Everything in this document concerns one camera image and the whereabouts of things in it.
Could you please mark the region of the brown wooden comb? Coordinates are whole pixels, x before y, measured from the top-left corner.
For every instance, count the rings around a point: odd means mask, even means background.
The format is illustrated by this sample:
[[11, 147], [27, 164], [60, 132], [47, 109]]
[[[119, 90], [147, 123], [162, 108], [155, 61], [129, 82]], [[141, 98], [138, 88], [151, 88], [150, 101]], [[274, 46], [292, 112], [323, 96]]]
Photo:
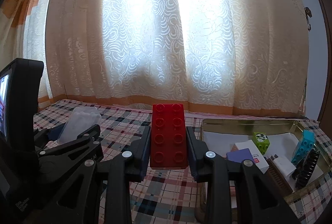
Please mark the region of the brown wooden comb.
[[278, 190], [278, 192], [283, 197], [292, 194], [292, 188], [290, 187], [289, 183], [284, 178], [282, 173], [278, 170], [274, 162], [270, 158], [266, 159], [266, 162], [269, 165], [269, 168], [267, 169], [265, 175], [269, 179], [270, 183], [272, 183], [273, 187]]

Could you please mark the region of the cyan toy building block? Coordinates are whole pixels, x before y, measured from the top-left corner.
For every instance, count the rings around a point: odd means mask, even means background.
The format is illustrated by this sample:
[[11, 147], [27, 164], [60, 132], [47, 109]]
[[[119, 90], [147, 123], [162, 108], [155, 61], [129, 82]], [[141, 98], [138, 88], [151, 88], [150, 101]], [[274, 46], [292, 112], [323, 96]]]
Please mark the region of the cyan toy building block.
[[294, 166], [297, 166], [302, 159], [306, 158], [308, 153], [314, 147], [314, 144], [315, 144], [314, 133], [308, 130], [304, 130], [302, 138], [298, 141], [298, 144], [292, 155], [291, 163]]

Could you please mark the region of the white power adapter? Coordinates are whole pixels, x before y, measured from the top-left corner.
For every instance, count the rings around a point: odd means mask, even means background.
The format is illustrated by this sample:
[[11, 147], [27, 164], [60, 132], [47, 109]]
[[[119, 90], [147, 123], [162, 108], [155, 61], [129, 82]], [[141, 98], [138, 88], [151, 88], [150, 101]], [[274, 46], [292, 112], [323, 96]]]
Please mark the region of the white power adapter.
[[288, 160], [283, 156], [274, 158], [272, 162], [285, 178], [289, 178], [292, 175], [292, 173], [296, 170], [295, 165], [290, 160]]

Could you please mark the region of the curtain tieback hook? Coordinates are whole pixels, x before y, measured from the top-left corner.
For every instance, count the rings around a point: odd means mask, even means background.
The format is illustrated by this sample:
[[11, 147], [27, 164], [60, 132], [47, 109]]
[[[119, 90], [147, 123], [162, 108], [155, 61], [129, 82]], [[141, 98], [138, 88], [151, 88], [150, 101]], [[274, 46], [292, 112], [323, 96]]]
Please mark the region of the curtain tieback hook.
[[310, 32], [311, 31], [310, 18], [312, 17], [312, 13], [311, 13], [311, 10], [308, 7], [305, 7], [304, 11], [305, 11], [305, 14], [306, 14], [307, 29]]

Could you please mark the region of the white cardboard box red stamp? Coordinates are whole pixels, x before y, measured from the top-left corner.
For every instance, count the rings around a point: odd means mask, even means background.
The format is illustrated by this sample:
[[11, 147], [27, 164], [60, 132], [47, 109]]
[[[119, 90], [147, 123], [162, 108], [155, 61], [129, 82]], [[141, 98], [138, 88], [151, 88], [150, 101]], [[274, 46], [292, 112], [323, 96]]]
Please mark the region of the white cardboard box red stamp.
[[255, 165], [261, 170], [263, 174], [266, 173], [269, 168], [269, 164], [252, 140], [236, 142], [235, 146], [238, 150], [249, 149]]

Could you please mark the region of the white paper tray liner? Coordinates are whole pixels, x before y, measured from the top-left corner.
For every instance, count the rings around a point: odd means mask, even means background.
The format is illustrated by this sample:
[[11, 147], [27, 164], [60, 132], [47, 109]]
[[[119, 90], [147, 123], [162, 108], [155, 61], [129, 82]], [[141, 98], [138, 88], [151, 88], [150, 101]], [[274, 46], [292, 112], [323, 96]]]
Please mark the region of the white paper tray liner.
[[[263, 155], [265, 160], [268, 158], [274, 160], [274, 158], [283, 156], [291, 161], [298, 141], [302, 138], [302, 132], [294, 134], [288, 131], [270, 134], [267, 137], [270, 140], [270, 145], [265, 155]], [[235, 146], [236, 142], [244, 142], [251, 139], [252, 136], [246, 134], [215, 133], [207, 131], [203, 134], [203, 140], [207, 144], [208, 149], [222, 157], [226, 157], [226, 154], [230, 151], [238, 150]], [[292, 175], [286, 178], [286, 180], [293, 190], [293, 193], [288, 196], [293, 198], [296, 198], [296, 196], [302, 197], [303, 195], [300, 194], [300, 190], [295, 189], [295, 180], [292, 179]]]

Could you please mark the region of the clear plastic box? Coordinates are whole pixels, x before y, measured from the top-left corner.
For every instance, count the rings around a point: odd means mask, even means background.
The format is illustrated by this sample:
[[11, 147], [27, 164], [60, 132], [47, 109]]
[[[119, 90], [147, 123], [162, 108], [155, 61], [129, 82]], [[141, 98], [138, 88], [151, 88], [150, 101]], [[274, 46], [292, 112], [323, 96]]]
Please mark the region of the clear plastic box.
[[75, 107], [65, 123], [57, 140], [59, 145], [76, 140], [78, 135], [101, 121], [101, 114], [96, 107]]

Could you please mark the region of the purple small box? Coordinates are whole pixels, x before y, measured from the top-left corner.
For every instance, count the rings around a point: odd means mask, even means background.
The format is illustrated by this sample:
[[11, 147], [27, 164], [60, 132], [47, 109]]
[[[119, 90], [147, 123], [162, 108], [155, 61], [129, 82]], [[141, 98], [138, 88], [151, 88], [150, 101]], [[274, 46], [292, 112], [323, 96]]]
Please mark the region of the purple small box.
[[230, 151], [226, 154], [226, 159], [236, 163], [242, 163], [245, 160], [251, 160], [254, 162], [252, 154], [248, 148]]

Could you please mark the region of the red toy building block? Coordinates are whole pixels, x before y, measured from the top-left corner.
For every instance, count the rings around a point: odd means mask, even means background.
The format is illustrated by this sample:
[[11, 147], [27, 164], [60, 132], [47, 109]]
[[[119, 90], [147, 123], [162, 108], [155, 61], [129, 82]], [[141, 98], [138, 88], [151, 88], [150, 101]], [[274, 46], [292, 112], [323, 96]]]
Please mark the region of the red toy building block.
[[185, 169], [188, 166], [185, 112], [179, 103], [153, 105], [151, 125], [152, 169]]

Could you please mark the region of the plaid tablecloth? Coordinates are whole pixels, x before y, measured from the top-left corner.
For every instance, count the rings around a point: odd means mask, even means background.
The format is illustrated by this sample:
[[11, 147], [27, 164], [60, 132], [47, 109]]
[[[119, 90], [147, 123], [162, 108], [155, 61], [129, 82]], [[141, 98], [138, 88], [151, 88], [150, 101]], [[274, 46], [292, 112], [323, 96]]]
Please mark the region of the plaid tablecloth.
[[[60, 100], [34, 115], [35, 129], [51, 128], [67, 122], [75, 107], [84, 102]], [[126, 150], [130, 143], [141, 137], [150, 124], [151, 111], [128, 107], [102, 106], [101, 143], [106, 160]], [[189, 169], [175, 171], [148, 170], [141, 183], [130, 185], [133, 223], [196, 223], [195, 202], [199, 195], [197, 183]], [[331, 204], [331, 171], [317, 183], [302, 191], [289, 202], [301, 223], [316, 223], [328, 212]]]

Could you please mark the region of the beige lace curtain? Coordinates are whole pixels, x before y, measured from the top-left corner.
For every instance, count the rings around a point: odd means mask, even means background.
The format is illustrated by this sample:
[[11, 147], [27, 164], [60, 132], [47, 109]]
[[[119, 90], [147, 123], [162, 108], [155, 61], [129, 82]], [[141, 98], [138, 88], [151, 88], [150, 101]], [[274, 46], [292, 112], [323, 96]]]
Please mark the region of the beige lace curtain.
[[308, 55], [302, 0], [1, 3], [1, 66], [44, 63], [40, 108], [67, 98], [301, 117]]

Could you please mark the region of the green toy building block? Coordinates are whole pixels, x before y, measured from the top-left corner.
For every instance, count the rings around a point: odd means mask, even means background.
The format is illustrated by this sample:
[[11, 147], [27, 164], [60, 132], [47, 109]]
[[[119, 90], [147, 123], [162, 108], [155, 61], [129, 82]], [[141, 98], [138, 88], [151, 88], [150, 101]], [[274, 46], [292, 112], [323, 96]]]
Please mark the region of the green toy building block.
[[265, 155], [269, 145], [270, 145], [270, 140], [267, 137], [267, 135], [263, 132], [255, 132], [253, 134], [252, 138], [254, 144], [258, 148], [258, 150], [261, 152], [262, 155]]

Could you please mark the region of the gold metal tin tray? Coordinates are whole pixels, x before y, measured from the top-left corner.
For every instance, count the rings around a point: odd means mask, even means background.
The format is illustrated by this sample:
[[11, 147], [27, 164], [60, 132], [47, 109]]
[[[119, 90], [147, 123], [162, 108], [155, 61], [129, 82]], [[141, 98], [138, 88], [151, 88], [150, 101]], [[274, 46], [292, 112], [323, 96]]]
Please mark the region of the gold metal tin tray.
[[263, 132], [267, 136], [281, 132], [298, 134], [308, 130], [315, 135], [314, 149], [320, 153], [314, 173], [306, 187], [300, 189], [303, 196], [285, 197], [301, 223], [316, 223], [331, 201], [331, 139], [319, 128], [316, 121], [308, 119], [204, 119], [198, 138], [203, 140], [207, 132], [246, 134]]

